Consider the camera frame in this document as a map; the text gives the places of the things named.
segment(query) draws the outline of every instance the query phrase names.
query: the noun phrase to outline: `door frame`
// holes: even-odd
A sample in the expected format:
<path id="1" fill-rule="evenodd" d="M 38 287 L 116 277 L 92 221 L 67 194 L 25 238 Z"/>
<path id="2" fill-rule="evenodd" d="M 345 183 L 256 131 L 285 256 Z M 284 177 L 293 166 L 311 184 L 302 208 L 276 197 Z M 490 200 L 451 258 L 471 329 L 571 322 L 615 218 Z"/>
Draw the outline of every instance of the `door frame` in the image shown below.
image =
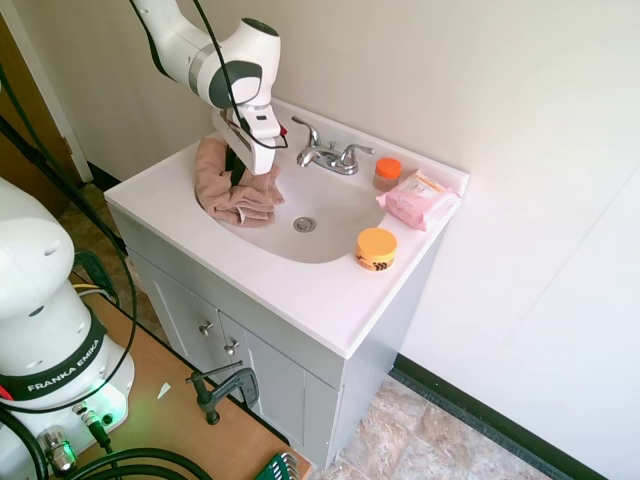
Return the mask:
<path id="1" fill-rule="evenodd" d="M 20 50 L 22 58 L 29 68 L 29 72 L 31 72 L 33 80 L 36 82 L 38 90 L 40 90 L 40 94 L 44 99 L 47 109 L 49 110 L 60 135 L 62 135 L 69 144 L 71 159 L 80 174 L 80 178 L 83 182 L 90 182 L 93 180 L 93 175 L 91 174 L 91 170 L 89 170 L 87 159 L 80 148 L 78 138 L 76 137 L 73 128 L 71 128 L 71 124 L 62 109 L 60 100 L 49 81 L 49 77 L 38 58 L 38 54 L 33 48 L 33 44 L 27 35 L 27 31 L 24 28 L 24 24 L 22 23 L 20 16 L 18 15 L 18 11 L 13 5 L 13 0 L 0 0 L 0 14 L 4 17 L 4 21 L 6 22 L 7 27 L 18 46 L 18 50 Z"/>

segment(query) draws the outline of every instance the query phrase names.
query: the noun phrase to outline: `tile floor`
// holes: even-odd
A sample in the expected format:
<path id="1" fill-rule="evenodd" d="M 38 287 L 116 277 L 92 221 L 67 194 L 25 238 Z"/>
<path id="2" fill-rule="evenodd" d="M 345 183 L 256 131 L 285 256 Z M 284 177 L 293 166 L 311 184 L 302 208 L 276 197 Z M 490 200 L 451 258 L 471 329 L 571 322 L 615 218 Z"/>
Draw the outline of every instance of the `tile floor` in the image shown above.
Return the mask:
<path id="1" fill-rule="evenodd" d="M 351 443 L 312 480 L 544 480 L 535 468 L 391 377 Z"/>
<path id="2" fill-rule="evenodd" d="M 83 193 L 115 230 L 102 193 L 93 185 Z M 115 250 L 74 205 L 59 219 L 76 249 L 97 254 L 112 276 L 122 309 L 131 295 Z M 149 298 L 138 291 L 139 321 L 166 341 Z M 547 476 L 471 427 L 388 377 L 351 443 L 324 472 L 311 480 L 544 480 Z"/>

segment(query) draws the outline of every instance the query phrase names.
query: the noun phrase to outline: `brown towel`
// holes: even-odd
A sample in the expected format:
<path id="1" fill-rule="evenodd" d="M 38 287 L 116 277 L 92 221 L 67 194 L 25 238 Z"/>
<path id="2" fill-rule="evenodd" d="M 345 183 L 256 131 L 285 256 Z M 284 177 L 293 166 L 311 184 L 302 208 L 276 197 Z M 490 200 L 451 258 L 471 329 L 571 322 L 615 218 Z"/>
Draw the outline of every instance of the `brown towel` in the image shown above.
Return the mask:
<path id="1" fill-rule="evenodd" d="M 237 186 L 231 186 L 231 172 L 225 172 L 227 144 L 203 138 L 196 152 L 196 197 L 213 218 L 232 225 L 258 227 L 274 220 L 275 205 L 284 202 L 276 187 L 277 165 L 264 175 L 246 169 Z"/>

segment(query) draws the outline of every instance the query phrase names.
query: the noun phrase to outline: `bathroom vanity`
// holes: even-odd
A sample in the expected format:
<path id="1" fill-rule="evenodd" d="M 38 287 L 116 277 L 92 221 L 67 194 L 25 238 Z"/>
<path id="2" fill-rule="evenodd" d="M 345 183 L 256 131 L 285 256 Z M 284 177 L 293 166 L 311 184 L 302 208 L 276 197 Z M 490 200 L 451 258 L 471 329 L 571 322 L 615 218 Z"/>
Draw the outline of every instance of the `bathroom vanity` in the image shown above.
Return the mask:
<path id="1" fill-rule="evenodd" d="M 276 207 L 273 225 L 232 227 L 200 208 L 193 191 L 197 144 L 105 196 L 172 348 L 202 371 L 238 360 L 253 368 L 256 413 L 324 468 L 391 369 L 454 213 L 426 233 L 385 214 L 371 184 L 375 159 L 393 156 L 405 171 L 420 168 L 460 195 L 468 175 L 292 105 L 273 107 L 289 132 L 289 148 L 276 154 L 286 203 Z M 302 168 L 296 156 L 308 132 L 293 115 L 327 142 L 358 143 L 376 154 L 359 155 L 352 176 Z M 316 228 L 296 231 L 300 217 Z M 358 233 L 373 226 L 398 239 L 393 266 L 381 272 L 365 270 L 353 256 Z"/>

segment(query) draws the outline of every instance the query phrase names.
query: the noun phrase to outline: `sink drain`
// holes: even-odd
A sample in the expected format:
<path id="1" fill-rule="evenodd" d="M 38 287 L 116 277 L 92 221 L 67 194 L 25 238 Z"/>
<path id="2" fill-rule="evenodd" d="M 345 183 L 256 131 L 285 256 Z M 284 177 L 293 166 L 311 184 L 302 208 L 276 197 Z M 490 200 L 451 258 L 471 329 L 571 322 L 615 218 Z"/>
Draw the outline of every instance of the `sink drain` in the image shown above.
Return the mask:
<path id="1" fill-rule="evenodd" d="M 316 221 L 309 217 L 299 217 L 293 221 L 293 228 L 302 233 L 313 232 L 316 228 Z"/>

